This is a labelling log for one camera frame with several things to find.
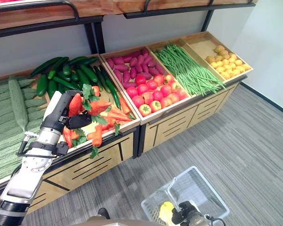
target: tomato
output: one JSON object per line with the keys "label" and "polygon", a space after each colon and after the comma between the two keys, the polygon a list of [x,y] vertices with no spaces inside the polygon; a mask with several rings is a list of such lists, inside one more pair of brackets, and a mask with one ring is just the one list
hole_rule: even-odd
{"label": "tomato", "polygon": [[154,76],[154,81],[157,82],[158,86],[161,86],[164,84],[165,77],[162,74],[157,74]]}
{"label": "tomato", "polygon": [[172,105],[171,99],[167,98],[167,97],[163,97],[160,100],[160,103],[161,103],[161,108],[165,108],[165,107],[168,107],[168,106]]}
{"label": "tomato", "polygon": [[163,97],[164,97],[164,95],[162,94],[161,91],[155,90],[155,91],[153,92],[153,100],[158,100],[158,101],[160,101]]}
{"label": "tomato", "polygon": [[137,93],[138,95],[142,95],[143,93],[148,92],[148,87],[145,84],[140,84],[137,87]]}
{"label": "tomato", "polygon": [[174,76],[171,74],[167,74],[165,76],[165,84],[171,84],[172,82],[174,82]]}
{"label": "tomato", "polygon": [[145,92],[142,94],[142,98],[145,100],[145,104],[150,104],[153,101],[153,95],[151,92]]}
{"label": "tomato", "polygon": [[145,103],[141,96],[134,96],[132,98],[132,101],[136,107],[140,107],[141,105]]}
{"label": "tomato", "polygon": [[172,89],[169,85],[163,85],[160,88],[160,91],[162,92],[162,95],[164,95],[164,97],[167,97],[172,93]]}
{"label": "tomato", "polygon": [[177,94],[179,95],[180,100],[183,100],[188,97],[188,94],[183,89],[178,90]]}
{"label": "tomato", "polygon": [[178,93],[171,93],[168,98],[171,99],[172,103],[176,103],[178,102],[180,99],[179,99],[179,94]]}
{"label": "tomato", "polygon": [[137,89],[135,87],[129,87],[128,89],[126,89],[126,92],[130,98],[133,98],[137,95]]}
{"label": "tomato", "polygon": [[176,82],[176,81],[172,82],[172,83],[170,84],[170,86],[171,86],[171,91],[172,91],[172,93],[175,93],[175,92],[177,92],[178,90],[181,89],[180,85],[179,85],[178,82]]}
{"label": "tomato", "polygon": [[160,104],[159,101],[154,100],[154,101],[152,101],[152,102],[150,103],[150,108],[151,108],[151,110],[152,110],[153,113],[154,113],[154,112],[157,112],[157,111],[159,111],[159,110],[161,109],[161,104]]}
{"label": "tomato", "polygon": [[143,75],[137,75],[136,78],[135,78],[135,83],[136,85],[140,85],[140,84],[146,84],[146,77],[143,76]]}
{"label": "tomato", "polygon": [[152,113],[152,110],[149,107],[149,105],[141,105],[140,108],[139,108],[139,111],[140,111],[140,113],[143,117]]}
{"label": "tomato", "polygon": [[155,82],[153,79],[150,79],[147,82],[147,87],[148,87],[149,91],[154,91],[157,88],[157,82]]}

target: potato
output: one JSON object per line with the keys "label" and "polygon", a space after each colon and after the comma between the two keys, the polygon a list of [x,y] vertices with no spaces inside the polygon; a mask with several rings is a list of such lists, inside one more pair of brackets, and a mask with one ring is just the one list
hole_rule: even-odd
{"label": "potato", "polygon": [[212,62],[215,62],[215,58],[214,56],[207,56],[206,61],[208,61],[208,63],[210,64]]}
{"label": "potato", "polygon": [[230,57],[234,58],[235,60],[237,59],[236,54],[234,54],[234,53],[230,53],[229,55],[230,55]]}
{"label": "potato", "polygon": [[221,72],[224,72],[224,71],[225,71],[225,68],[224,68],[224,67],[218,67],[218,68],[216,68],[216,71],[217,71],[218,73],[221,73]]}
{"label": "potato", "polygon": [[236,60],[236,61],[235,61],[235,64],[236,64],[237,66],[240,66],[240,65],[243,64],[243,62],[242,62],[242,60]]}
{"label": "potato", "polygon": [[227,72],[221,72],[220,73],[222,77],[224,77],[225,79],[229,79],[230,75]]}
{"label": "potato", "polygon": [[218,67],[218,65],[217,65],[216,62],[212,62],[212,63],[211,63],[211,66],[214,67],[215,69]]}
{"label": "potato", "polygon": [[222,51],[222,50],[224,50],[225,48],[223,47],[223,46],[216,46],[216,48],[214,49],[214,51],[216,52],[216,53],[219,53],[220,51]]}
{"label": "potato", "polygon": [[241,66],[244,67],[246,71],[250,69],[250,66],[248,64],[242,64]]}
{"label": "potato", "polygon": [[228,51],[227,50],[222,50],[218,53],[218,55],[222,56],[224,54],[228,54]]}

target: carrot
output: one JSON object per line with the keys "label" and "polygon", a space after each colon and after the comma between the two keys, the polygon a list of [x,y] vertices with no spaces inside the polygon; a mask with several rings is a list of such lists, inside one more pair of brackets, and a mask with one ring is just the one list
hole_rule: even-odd
{"label": "carrot", "polygon": [[95,132],[92,139],[92,145],[99,147],[102,144],[102,125],[95,126]]}
{"label": "carrot", "polygon": [[121,97],[121,98],[119,99],[119,102],[121,103],[121,107],[122,107],[123,112],[124,112],[125,114],[129,114],[129,113],[130,113],[130,109],[129,109],[129,107],[128,107],[126,101],[125,101],[125,99]]}

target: yellow potato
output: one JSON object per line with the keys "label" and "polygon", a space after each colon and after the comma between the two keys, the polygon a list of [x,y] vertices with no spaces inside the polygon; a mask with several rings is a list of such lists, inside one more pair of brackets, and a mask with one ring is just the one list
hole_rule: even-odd
{"label": "yellow potato", "polygon": [[211,63],[211,66],[214,67],[215,69],[218,67],[218,65],[217,65],[216,62],[212,62],[212,63]]}
{"label": "yellow potato", "polygon": [[227,59],[222,60],[224,65],[228,65],[230,62]]}
{"label": "yellow potato", "polygon": [[237,56],[234,53],[230,53],[230,57],[234,58],[235,60],[237,59]]}
{"label": "yellow potato", "polygon": [[216,63],[217,63],[218,67],[222,67],[223,66],[223,62],[222,61],[217,61]]}
{"label": "yellow potato", "polygon": [[230,58],[228,59],[228,62],[230,62],[230,63],[235,63],[235,58],[230,57]]}
{"label": "yellow potato", "polygon": [[235,64],[235,63],[229,63],[229,65],[230,65],[230,67],[231,67],[232,69],[235,69],[235,68],[236,68],[236,64]]}
{"label": "yellow potato", "polygon": [[225,71],[225,68],[224,68],[224,67],[218,67],[218,68],[216,68],[216,71],[217,71],[218,73],[221,73],[221,72],[224,72],[224,71]]}
{"label": "yellow potato", "polygon": [[230,58],[230,55],[228,55],[228,54],[223,54],[222,55],[222,59],[229,59]]}
{"label": "yellow potato", "polygon": [[243,64],[243,62],[242,62],[242,60],[236,60],[236,61],[235,61],[235,64],[236,64],[237,66],[240,66],[240,65]]}
{"label": "yellow potato", "polygon": [[222,50],[218,53],[218,55],[224,55],[224,54],[228,54],[228,51],[227,50]]}
{"label": "yellow potato", "polygon": [[214,56],[207,56],[206,61],[208,61],[208,63],[210,64],[212,62],[215,62],[215,58]]}
{"label": "yellow potato", "polygon": [[218,56],[218,55],[215,56],[215,60],[216,60],[216,62],[217,62],[217,61],[221,61],[221,60],[222,60],[222,56]]}
{"label": "yellow potato", "polygon": [[220,73],[222,77],[224,77],[225,79],[229,79],[230,78],[230,75],[226,72],[221,72]]}
{"label": "yellow potato", "polygon": [[247,71],[250,69],[250,66],[248,64],[243,64],[241,65],[242,67],[244,67],[244,69]]}
{"label": "yellow potato", "polygon": [[223,46],[216,46],[216,48],[214,49],[214,51],[216,52],[216,53],[219,53],[220,51],[222,51],[222,50],[224,50],[225,48],[223,47]]}

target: green cucumber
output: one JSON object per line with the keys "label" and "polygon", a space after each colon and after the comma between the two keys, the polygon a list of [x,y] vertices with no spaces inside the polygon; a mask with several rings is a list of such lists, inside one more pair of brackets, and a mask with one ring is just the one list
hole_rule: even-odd
{"label": "green cucumber", "polygon": [[96,77],[95,73],[85,65],[80,65],[81,70],[88,76],[88,78],[93,81],[97,82],[98,78]]}
{"label": "green cucumber", "polygon": [[47,91],[48,79],[46,74],[42,74],[39,78],[37,85],[37,95],[39,97],[44,96]]}
{"label": "green cucumber", "polygon": [[58,90],[57,83],[54,80],[50,80],[47,87],[47,93],[49,96],[49,99],[52,98],[52,96],[55,94],[55,92]]}
{"label": "green cucumber", "polygon": [[63,63],[65,63],[68,59],[69,59],[69,57],[67,57],[67,56],[60,58],[60,59],[52,66],[52,68],[51,68],[51,70],[50,70],[50,72],[49,72],[49,74],[48,74],[48,79],[52,79],[52,78],[55,76],[55,74],[56,74],[56,72],[57,72],[57,69],[58,69],[61,65],[63,65]]}
{"label": "green cucumber", "polygon": [[51,65],[56,63],[61,58],[62,57],[59,56],[59,57],[55,57],[55,58],[52,58],[52,59],[44,62],[43,64],[41,64],[40,66],[38,66],[36,69],[33,70],[33,72],[30,74],[30,77],[33,77],[37,74],[42,73],[44,70],[46,70],[48,67],[50,67]]}

